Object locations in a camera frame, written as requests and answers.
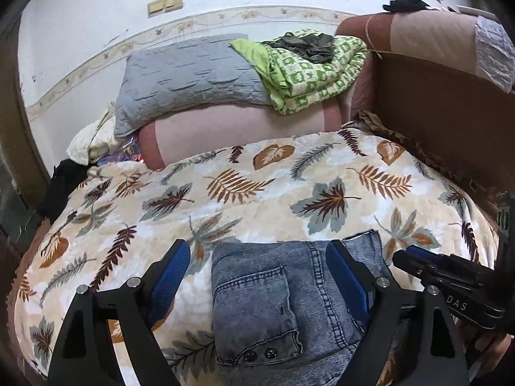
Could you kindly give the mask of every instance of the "quilted pillowcase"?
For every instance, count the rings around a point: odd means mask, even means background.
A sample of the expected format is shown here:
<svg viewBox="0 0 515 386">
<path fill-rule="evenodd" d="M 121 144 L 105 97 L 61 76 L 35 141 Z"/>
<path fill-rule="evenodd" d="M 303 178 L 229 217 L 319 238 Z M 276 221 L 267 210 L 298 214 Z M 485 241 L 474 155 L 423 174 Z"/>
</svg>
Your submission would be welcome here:
<svg viewBox="0 0 515 386">
<path fill-rule="evenodd" d="M 140 129 L 138 143 L 148 168 L 158 170 L 220 148 L 237 151 L 264 139 L 337 131 L 348 121 L 346 114 L 335 97 L 294 115 L 256 104 L 202 105 L 148 123 Z"/>
</svg>

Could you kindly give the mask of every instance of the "leaf print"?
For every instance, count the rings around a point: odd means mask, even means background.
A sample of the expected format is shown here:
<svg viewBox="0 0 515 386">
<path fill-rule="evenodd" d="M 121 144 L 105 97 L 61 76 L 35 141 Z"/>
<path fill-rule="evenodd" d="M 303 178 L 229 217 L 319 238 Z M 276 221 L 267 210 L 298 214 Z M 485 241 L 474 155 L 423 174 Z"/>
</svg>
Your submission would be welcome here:
<svg viewBox="0 0 515 386">
<path fill-rule="evenodd" d="M 221 217 L 221 213 L 214 215 L 202 222 L 197 229 L 194 229 L 190 216 L 190 231 L 192 232 L 192 236 L 186 242 L 192 247 L 192 253 L 190 266 L 184 277 L 198 273 L 204 267 L 215 245 L 221 242 L 241 242 L 239 239 L 228 236 L 233 227 L 241 221 L 241 218 L 216 227 Z"/>
<path fill-rule="evenodd" d="M 77 257 L 74 262 L 71 262 L 54 274 L 41 294 L 41 299 L 39 301 L 40 308 L 43 308 L 43 302 L 45 302 L 45 298 L 51 290 L 68 283 L 73 276 L 81 272 L 87 262 L 95 260 L 96 258 L 88 259 L 88 255 L 84 253 L 82 257 Z"/>
<path fill-rule="evenodd" d="M 141 176 L 143 173 L 140 171 L 136 171 L 135 173 L 132 173 L 130 176 L 128 176 L 125 181 L 120 183 L 117 187 L 116 194 L 118 198 L 127 197 L 131 194 L 135 194 L 136 192 L 139 192 L 143 187 L 146 187 L 150 184 L 149 183 L 142 183 L 140 181 Z"/>
<path fill-rule="evenodd" d="M 198 331 L 195 335 L 186 331 L 187 342 L 174 341 L 171 348 L 161 351 L 173 373 L 186 380 L 191 373 L 198 379 L 200 372 L 215 371 L 215 337 L 211 332 Z"/>
<path fill-rule="evenodd" d="M 401 212 L 396 207 L 391 214 L 390 229 L 386 229 L 379 223 L 378 218 L 374 216 L 375 221 L 381 229 L 391 236 L 383 248 L 383 256 L 387 264 L 391 263 L 391 258 L 393 253 L 397 250 L 398 245 L 404 250 L 410 245 L 416 245 L 426 249 L 441 247 L 430 230 L 421 227 L 415 229 L 417 225 L 415 221 L 416 217 L 417 211 L 414 210 L 409 214 L 404 226 L 401 227 L 402 216 Z"/>
<path fill-rule="evenodd" d="M 467 207 L 464 193 L 453 185 L 445 184 L 445 188 L 446 191 L 444 191 L 438 199 L 445 204 L 453 206 L 459 216 L 464 219 L 464 211 Z"/>
<path fill-rule="evenodd" d="M 415 168 L 422 176 L 428 180 L 434 180 L 434 178 L 429 174 L 427 166 L 421 160 L 413 158 L 413 161 L 415 162 Z"/>
<path fill-rule="evenodd" d="M 341 178 L 329 184 L 317 183 L 313 187 L 313 195 L 290 206 L 292 212 L 298 217 L 310 216 L 307 227 L 310 235 L 325 229 L 330 223 L 331 231 L 338 232 L 345 224 L 347 215 L 347 202 L 345 185 Z"/>
<path fill-rule="evenodd" d="M 53 336 L 53 322 L 47 323 L 45 317 L 41 319 L 37 327 L 29 328 L 30 339 L 34 344 L 34 356 L 41 362 L 46 369 L 48 366 L 48 357 L 52 352 L 50 343 Z"/>
<path fill-rule="evenodd" d="M 269 145 L 254 157 L 254 161 L 252 162 L 254 170 L 261 170 L 261 168 L 266 167 L 269 164 L 282 161 L 291 156 L 294 150 L 295 147 L 291 145 L 284 145 L 282 147 L 276 143 Z"/>
<path fill-rule="evenodd" d="M 111 185 L 112 179 L 107 179 L 103 183 L 100 183 L 98 186 L 96 186 L 93 190 L 86 193 L 84 196 L 84 203 L 82 206 L 89 207 L 93 203 L 95 203 L 99 198 L 102 197 L 102 195 L 107 191 L 109 186 Z"/>
<path fill-rule="evenodd" d="M 361 171 L 354 168 L 347 168 L 354 170 L 360 176 L 360 183 L 365 186 L 367 190 L 372 190 L 374 194 L 378 191 L 379 194 L 386 198 L 393 199 L 392 194 L 398 198 L 404 197 L 405 193 L 409 193 L 411 185 L 408 182 L 411 180 L 411 174 L 404 177 L 395 177 L 394 175 L 387 174 L 384 171 L 379 172 L 379 168 L 374 168 L 372 165 L 365 165 Z"/>
<path fill-rule="evenodd" d="M 108 319 L 107 325 L 109 326 L 109 332 L 111 332 L 111 340 L 113 344 L 118 344 L 124 341 L 122 329 L 120 328 L 120 321 L 117 319 Z"/>
<path fill-rule="evenodd" d="M 93 209 L 93 205 L 91 205 L 91 213 L 89 214 L 80 214 L 78 215 L 72 223 L 82 224 L 87 222 L 88 224 L 84 226 L 77 237 L 82 237 L 86 235 L 90 230 L 98 229 L 104 224 L 107 219 L 107 216 L 114 210 L 114 207 L 111 209 L 112 203 L 106 204 L 104 206 L 99 206 L 95 210 Z"/>
<path fill-rule="evenodd" d="M 154 326 L 151 328 L 152 331 L 155 331 L 156 329 L 158 329 L 161 325 L 163 325 L 165 323 L 165 321 L 168 319 L 168 317 L 172 313 L 174 305 L 175 305 L 175 299 L 172 300 L 172 303 L 170 304 L 168 311 L 166 311 L 166 314 L 163 316 L 163 318 L 158 319 L 158 321 L 155 321 Z"/>
<path fill-rule="evenodd" d="M 229 162 L 232 162 L 234 164 L 239 163 L 239 156 L 243 153 L 243 147 L 241 145 L 236 145 L 235 147 L 232 147 L 231 150 L 231 156 L 229 157 Z"/>
<path fill-rule="evenodd" d="M 74 210 L 73 212 L 71 212 L 68 217 L 66 218 L 66 222 L 64 224 L 62 224 L 52 235 L 50 235 L 49 239 L 48 239 L 48 242 L 46 243 L 46 246 L 45 248 L 43 248 L 41 250 L 41 256 L 43 257 L 43 255 L 46 255 L 48 249 L 50 248 L 51 244 L 55 241 L 55 237 L 60 237 L 61 236 L 61 230 L 64 229 L 64 227 L 66 225 L 68 225 L 70 222 L 73 222 L 73 220 L 75 219 L 75 217 L 77 216 L 77 211 Z"/>
<path fill-rule="evenodd" d="M 166 186 L 168 184 L 168 180 L 170 180 L 170 178 L 178 173 L 179 171 L 181 171 L 183 168 L 185 168 L 189 163 L 188 162 L 180 162 L 176 165 L 173 166 L 172 168 L 172 171 L 171 173 L 169 173 L 168 175 L 166 175 L 163 179 L 161 179 L 161 185 L 162 186 Z"/>
<path fill-rule="evenodd" d="M 366 157 L 367 155 L 360 149 L 360 140 L 354 135 L 349 129 L 342 129 L 338 132 L 338 135 L 345 139 L 345 142 L 350 147 L 351 151 L 356 155 Z"/>
<path fill-rule="evenodd" d="M 339 142 L 326 143 L 320 147 L 316 147 L 307 151 L 305 154 L 302 154 L 295 160 L 292 169 L 290 170 L 291 178 L 294 180 L 304 180 L 302 178 L 302 173 L 305 171 L 305 169 L 314 162 L 320 161 L 323 156 L 326 155 L 326 153 L 333 149 L 334 145 L 337 144 L 339 144 Z"/>
<path fill-rule="evenodd" d="M 236 199 L 243 204 L 243 198 L 255 196 L 258 191 L 263 191 L 265 186 L 268 186 L 275 179 L 267 181 L 254 182 L 239 175 L 238 171 L 228 169 L 223 171 L 217 177 L 204 177 L 205 179 L 212 179 L 208 185 L 208 196 L 212 200 L 216 196 L 216 201 L 220 203 L 227 203 L 229 199 L 235 202 Z"/>
<path fill-rule="evenodd" d="M 60 231 L 53 234 L 51 240 L 48 242 L 48 249 L 42 254 L 44 259 L 39 268 L 43 269 L 52 265 L 57 259 L 62 257 L 68 249 L 68 246 L 68 239 L 61 237 Z"/>
<path fill-rule="evenodd" d="M 20 290 L 18 292 L 18 297 L 24 302 L 29 301 L 29 299 L 35 295 L 35 291 L 30 288 L 29 280 L 27 279 L 27 275 L 25 274 L 20 283 Z"/>
<path fill-rule="evenodd" d="M 88 183 L 92 180 L 92 178 L 90 177 L 87 177 L 85 178 L 84 180 L 82 180 L 79 185 L 78 185 L 78 188 L 79 189 L 83 189 L 84 187 L 86 187 L 88 185 Z"/>
<path fill-rule="evenodd" d="M 470 260 L 479 263 L 480 257 L 477 252 L 476 237 L 469 222 L 463 222 L 462 224 L 462 238 L 465 239 L 465 244 L 469 249 Z"/>
<path fill-rule="evenodd" d="M 398 143 L 384 140 L 378 144 L 378 154 L 386 165 L 390 166 L 405 151 Z"/>
<path fill-rule="evenodd" d="M 171 186 L 161 197 L 145 200 L 141 207 L 147 212 L 141 217 L 140 222 L 146 221 L 147 219 L 153 219 L 154 221 L 163 219 L 171 214 L 183 201 L 194 203 L 193 200 L 184 198 L 184 196 L 190 192 L 191 188 L 191 183 L 185 184 L 181 187 Z"/>
<path fill-rule="evenodd" d="M 204 162 L 208 162 L 213 160 L 220 152 L 225 151 L 225 149 L 221 149 L 219 151 L 211 151 L 206 152 L 205 154 L 197 155 L 195 158 L 190 160 L 190 164 L 202 164 Z"/>
<path fill-rule="evenodd" d="M 113 266 L 118 265 L 118 259 L 123 256 L 122 251 L 128 251 L 127 245 L 130 245 L 130 240 L 134 238 L 135 233 L 136 225 L 127 226 L 117 233 L 113 246 L 107 252 L 106 259 L 102 262 L 99 271 L 91 282 L 91 289 L 94 292 L 98 291 L 100 284 L 106 279 L 109 272 L 113 270 Z"/>
</svg>

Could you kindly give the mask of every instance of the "green patterned cloth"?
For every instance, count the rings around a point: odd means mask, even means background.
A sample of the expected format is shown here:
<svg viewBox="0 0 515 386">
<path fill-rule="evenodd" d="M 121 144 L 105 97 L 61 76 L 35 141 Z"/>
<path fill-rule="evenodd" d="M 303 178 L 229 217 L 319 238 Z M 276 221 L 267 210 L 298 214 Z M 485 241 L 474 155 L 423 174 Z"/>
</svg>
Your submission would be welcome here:
<svg viewBox="0 0 515 386">
<path fill-rule="evenodd" d="M 297 37 L 320 32 L 294 32 Z M 275 109 L 282 114 L 298 112 L 345 91 L 363 68 L 367 46 L 353 36 L 335 36 L 331 62 L 313 64 L 286 49 L 236 39 L 231 46 L 256 68 Z"/>
</svg>

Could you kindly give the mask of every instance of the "white cloth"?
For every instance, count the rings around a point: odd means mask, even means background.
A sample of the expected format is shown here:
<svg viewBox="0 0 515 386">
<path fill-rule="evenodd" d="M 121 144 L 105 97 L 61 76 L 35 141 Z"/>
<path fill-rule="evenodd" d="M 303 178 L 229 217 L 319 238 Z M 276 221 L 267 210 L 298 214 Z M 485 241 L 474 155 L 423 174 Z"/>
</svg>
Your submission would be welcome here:
<svg viewBox="0 0 515 386">
<path fill-rule="evenodd" d="M 477 75 L 510 92 L 515 83 L 515 47 L 497 22 L 482 16 L 476 22 Z"/>
<path fill-rule="evenodd" d="M 106 152 L 113 152 L 123 141 L 114 137 L 114 124 L 114 109 L 110 106 L 99 120 L 90 123 L 75 135 L 66 149 L 66 155 L 78 164 L 88 165 L 96 162 Z"/>
</svg>

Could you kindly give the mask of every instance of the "floral wallpaper border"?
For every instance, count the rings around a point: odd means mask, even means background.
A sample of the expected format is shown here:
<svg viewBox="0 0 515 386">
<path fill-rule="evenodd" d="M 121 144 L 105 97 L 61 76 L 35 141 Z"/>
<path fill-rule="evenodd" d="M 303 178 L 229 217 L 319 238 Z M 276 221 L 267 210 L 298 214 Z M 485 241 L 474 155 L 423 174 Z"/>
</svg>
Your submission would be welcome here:
<svg viewBox="0 0 515 386">
<path fill-rule="evenodd" d="M 61 79 L 37 103 L 27 106 L 27 118 L 32 122 L 40 117 L 63 94 L 112 63 L 125 58 L 132 50 L 149 48 L 158 43 L 217 27 L 270 21 L 339 25 L 352 16 L 354 15 L 350 13 L 324 8 L 267 5 L 228 8 L 173 20 L 116 43 L 87 60 Z"/>
</svg>

